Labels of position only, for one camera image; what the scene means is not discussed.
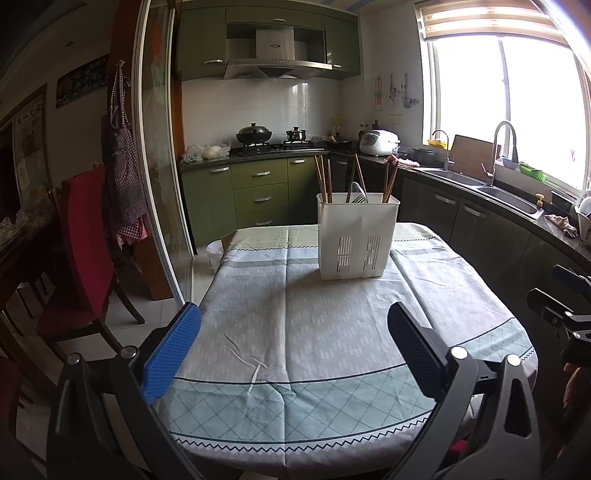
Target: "window blind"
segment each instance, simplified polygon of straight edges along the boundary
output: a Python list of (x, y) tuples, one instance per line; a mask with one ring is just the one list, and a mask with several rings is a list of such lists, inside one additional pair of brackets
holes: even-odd
[(419, 2), (419, 30), (426, 40), (463, 34), (538, 37), (566, 44), (550, 17), (531, 0)]

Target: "drawer handle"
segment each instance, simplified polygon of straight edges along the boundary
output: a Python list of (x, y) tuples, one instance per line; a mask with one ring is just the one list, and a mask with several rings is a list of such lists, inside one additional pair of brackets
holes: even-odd
[(486, 218), (486, 214), (485, 213), (480, 213), (477, 212), (476, 210), (467, 207), (466, 205), (464, 205), (464, 210), (467, 211), (468, 213), (471, 213), (472, 215), (478, 217), (478, 218)]
[(450, 205), (455, 205), (456, 204), (456, 201), (455, 200), (447, 199), (445, 197), (442, 197), (441, 195), (438, 195), (437, 193), (435, 194), (435, 198), (437, 200), (441, 200), (442, 202), (449, 203)]

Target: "tiled backsplash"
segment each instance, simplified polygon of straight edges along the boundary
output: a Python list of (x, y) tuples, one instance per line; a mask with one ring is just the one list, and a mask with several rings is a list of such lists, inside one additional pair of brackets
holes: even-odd
[(271, 143), (300, 127), (306, 138), (326, 135), (340, 115), (339, 81), (330, 79), (197, 79), (183, 82), (183, 121), (187, 146), (230, 143), (256, 122), (273, 132)]

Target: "window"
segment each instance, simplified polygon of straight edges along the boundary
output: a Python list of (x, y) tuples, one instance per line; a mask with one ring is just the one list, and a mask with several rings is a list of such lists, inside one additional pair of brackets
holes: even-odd
[[(450, 142), (455, 134), (492, 142), (498, 123), (508, 119), (520, 161), (567, 190), (586, 188), (587, 87), (568, 47), (490, 34), (428, 43), (435, 63), (432, 130), (445, 130)], [(502, 133), (499, 143), (510, 156), (508, 132)]]

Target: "metal screw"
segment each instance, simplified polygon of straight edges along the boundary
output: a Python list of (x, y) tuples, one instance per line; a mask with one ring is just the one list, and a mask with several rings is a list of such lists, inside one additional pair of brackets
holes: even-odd
[(133, 345), (129, 345), (129, 346), (123, 347), (121, 349), (121, 356), (123, 358), (126, 358), (127, 360), (135, 357), (135, 355), (137, 353), (138, 353), (138, 349), (136, 347), (134, 347)]
[(452, 355), (458, 360), (464, 360), (468, 356), (468, 351), (462, 346), (452, 347)]
[(510, 365), (513, 365), (514, 367), (518, 367), (521, 365), (521, 358), (519, 358), (514, 353), (507, 355), (507, 361), (509, 362)]
[(71, 353), (68, 355), (67, 362), (68, 365), (76, 365), (80, 361), (80, 354), (79, 353)]

